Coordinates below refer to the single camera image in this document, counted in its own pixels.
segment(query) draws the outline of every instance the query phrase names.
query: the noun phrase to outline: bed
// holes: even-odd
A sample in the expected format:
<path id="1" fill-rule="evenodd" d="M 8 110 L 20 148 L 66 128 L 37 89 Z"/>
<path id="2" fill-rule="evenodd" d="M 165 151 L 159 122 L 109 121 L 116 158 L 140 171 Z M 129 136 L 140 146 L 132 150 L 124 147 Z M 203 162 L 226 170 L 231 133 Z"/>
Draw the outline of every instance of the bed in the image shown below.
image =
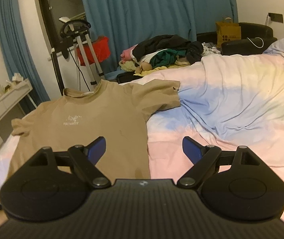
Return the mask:
<path id="1" fill-rule="evenodd" d="M 181 82 L 181 107 L 157 112 L 147 123 L 153 179 L 176 182 L 192 167 L 182 151 L 182 139 L 190 136 L 223 150 L 247 145 L 284 181 L 284 40 L 263 55 L 209 55 L 134 82 L 153 79 Z M 18 141 L 10 136 L 0 150 L 0 187 Z"/>

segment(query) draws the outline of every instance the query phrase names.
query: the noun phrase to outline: brown t-shirt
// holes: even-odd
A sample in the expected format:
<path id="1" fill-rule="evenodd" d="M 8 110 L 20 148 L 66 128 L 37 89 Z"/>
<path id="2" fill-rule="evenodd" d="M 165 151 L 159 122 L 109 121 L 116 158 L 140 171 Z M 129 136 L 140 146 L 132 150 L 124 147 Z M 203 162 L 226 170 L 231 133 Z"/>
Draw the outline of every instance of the brown t-shirt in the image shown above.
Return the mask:
<path id="1" fill-rule="evenodd" d="M 44 146 L 66 151 L 103 136 L 106 152 L 96 167 L 112 183 L 118 178 L 150 178 L 146 122 L 157 110 L 180 106 L 179 85 L 152 80 L 121 86 L 102 80 L 93 93 L 65 89 L 62 98 L 42 103 L 26 118 L 12 121 L 12 134 L 21 137 L 8 175 Z"/>

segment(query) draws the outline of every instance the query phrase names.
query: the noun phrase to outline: wall socket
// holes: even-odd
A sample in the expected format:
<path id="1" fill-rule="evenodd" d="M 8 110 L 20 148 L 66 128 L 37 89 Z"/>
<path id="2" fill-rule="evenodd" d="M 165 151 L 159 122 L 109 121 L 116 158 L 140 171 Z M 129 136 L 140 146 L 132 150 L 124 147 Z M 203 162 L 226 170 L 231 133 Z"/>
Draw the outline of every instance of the wall socket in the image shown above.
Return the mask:
<path id="1" fill-rule="evenodd" d="M 283 14 L 268 13 L 268 16 L 271 18 L 271 21 L 273 22 L 284 23 Z"/>

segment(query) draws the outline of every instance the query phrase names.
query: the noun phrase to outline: red cloth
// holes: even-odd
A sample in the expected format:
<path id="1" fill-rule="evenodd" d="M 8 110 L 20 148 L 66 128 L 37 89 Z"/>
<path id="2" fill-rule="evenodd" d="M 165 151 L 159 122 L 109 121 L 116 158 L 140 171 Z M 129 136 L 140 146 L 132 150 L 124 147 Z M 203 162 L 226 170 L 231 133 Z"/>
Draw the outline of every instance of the red cloth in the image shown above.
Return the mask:
<path id="1" fill-rule="evenodd" d="M 105 59 L 107 59 L 111 55 L 108 41 L 109 41 L 108 37 L 100 36 L 100 37 L 98 37 L 98 39 L 96 41 L 92 42 L 93 49 L 94 49 L 95 54 L 97 55 L 98 61 L 100 63 L 102 61 L 104 61 Z M 89 45 L 85 44 L 85 45 L 83 45 L 83 47 L 84 47 L 86 56 L 88 57 L 89 63 L 93 64 L 94 59 L 93 59 L 92 53 L 90 51 Z M 78 52 L 78 55 L 79 55 L 80 64 L 82 66 L 85 66 L 83 56 L 81 55 L 79 48 L 77 48 L 77 52 Z"/>

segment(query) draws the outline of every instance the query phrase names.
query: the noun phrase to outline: paper bag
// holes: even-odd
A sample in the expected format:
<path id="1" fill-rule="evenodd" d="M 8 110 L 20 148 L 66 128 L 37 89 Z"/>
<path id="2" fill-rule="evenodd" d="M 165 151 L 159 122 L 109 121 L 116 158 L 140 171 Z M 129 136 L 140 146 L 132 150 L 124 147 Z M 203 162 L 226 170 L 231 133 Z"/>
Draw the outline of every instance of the paper bag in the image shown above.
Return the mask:
<path id="1" fill-rule="evenodd" d="M 222 43 L 231 40 L 241 39 L 241 29 L 238 23 L 233 23 L 232 18 L 226 18 L 222 22 L 216 22 L 217 47 L 221 48 Z"/>

